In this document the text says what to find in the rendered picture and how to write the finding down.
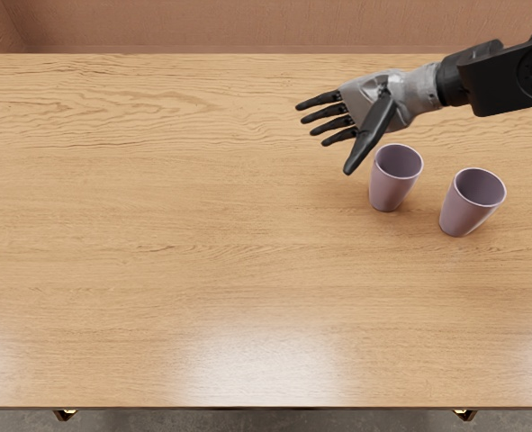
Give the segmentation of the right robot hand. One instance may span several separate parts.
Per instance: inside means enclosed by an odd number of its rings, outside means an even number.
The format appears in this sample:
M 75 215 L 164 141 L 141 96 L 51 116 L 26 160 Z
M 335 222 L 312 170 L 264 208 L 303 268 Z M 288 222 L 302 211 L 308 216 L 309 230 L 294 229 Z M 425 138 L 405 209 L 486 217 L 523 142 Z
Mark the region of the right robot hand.
M 298 103 L 295 109 L 318 109 L 302 117 L 301 123 L 326 120 L 310 131 L 312 136 L 332 133 L 321 142 L 322 146 L 354 141 L 343 167 L 344 174 L 349 176 L 384 134 L 406 129 L 417 116 L 442 107 L 437 96 L 438 67 L 434 62 L 409 72 L 387 69 L 360 76 Z

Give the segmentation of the lilac cup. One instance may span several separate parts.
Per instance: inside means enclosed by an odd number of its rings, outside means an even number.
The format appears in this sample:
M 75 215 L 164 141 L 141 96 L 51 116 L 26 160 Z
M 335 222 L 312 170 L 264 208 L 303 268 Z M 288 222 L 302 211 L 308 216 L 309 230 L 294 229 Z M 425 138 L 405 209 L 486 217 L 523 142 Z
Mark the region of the lilac cup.
M 439 227 L 447 235 L 469 235 L 503 204 L 507 188 L 493 172 L 467 167 L 455 174 L 442 204 Z
M 379 212 L 393 212 L 408 196 L 424 168 L 414 148 L 390 143 L 374 155 L 370 173 L 369 202 Z

